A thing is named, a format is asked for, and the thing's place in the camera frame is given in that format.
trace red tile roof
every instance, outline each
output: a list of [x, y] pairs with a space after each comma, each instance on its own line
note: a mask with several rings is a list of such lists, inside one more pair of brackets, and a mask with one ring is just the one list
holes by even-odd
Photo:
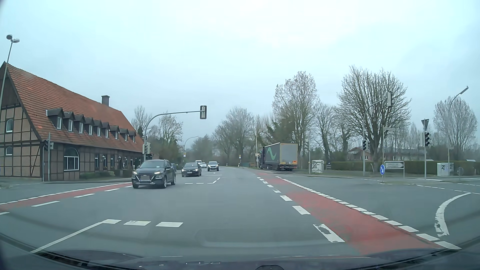
[[134, 130], [121, 111], [69, 91], [10, 64], [8, 74], [42, 140], [47, 139], [50, 132], [52, 142], [142, 152], [143, 140], [140, 136], [136, 136], [134, 143], [130, 138], [125, 141], [121, 136], [117, 140], [113, 136], [98, 137], [95, 133], [90, 136], [85, 131], [83, 134], [79, 134], [78, 132], [68, 132], [65, 129], [57, 130], [46, 116], [46, 110], [62, 108], [64, 112], [73, 111], [75, 115], [83, 114], [84, 117], [92, 117], [103, 123], [108, 122], [110, 125], [117, 125], [119, 128], [129, 131]]

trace green wave logo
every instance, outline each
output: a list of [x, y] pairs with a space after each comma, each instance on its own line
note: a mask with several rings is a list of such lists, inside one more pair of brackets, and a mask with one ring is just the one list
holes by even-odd
[[274, 159], [275, 159], [275, 157], [276, 157], [276, 154], [273, 154], [273, 153], [272, 153], [272, 150], [271, 150], [271, 148], [270, 148], [270, 147], [267, 149], [267, 153], [269, 153], [269, 154], [270, 154], [270, 157], [272, 158], [272, 160], [274, 160]]

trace chimney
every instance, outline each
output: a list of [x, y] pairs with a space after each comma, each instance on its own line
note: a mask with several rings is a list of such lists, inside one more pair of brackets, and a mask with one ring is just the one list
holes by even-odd
[[110, 97], [109, 96], [107, 96], [107, 95], [102, 96], [102, 104], [105, 104], [105, 105], [108, 106], [109, 102], [110, 102]]

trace windshield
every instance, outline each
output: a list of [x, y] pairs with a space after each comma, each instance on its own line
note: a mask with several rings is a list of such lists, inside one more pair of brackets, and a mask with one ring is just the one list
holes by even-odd
[[147, 160], [140, 165], [140, 168], [164, 168], [164, 160]]

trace asphalt road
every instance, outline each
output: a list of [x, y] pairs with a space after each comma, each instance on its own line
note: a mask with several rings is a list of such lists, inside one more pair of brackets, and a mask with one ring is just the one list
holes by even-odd
[[0, 232], [37, 250], [166, 258], [460, 249], [480, 236], [480, 184], [380, 182], [221, 167], [166, 189], [131, 183], [0, 189]]

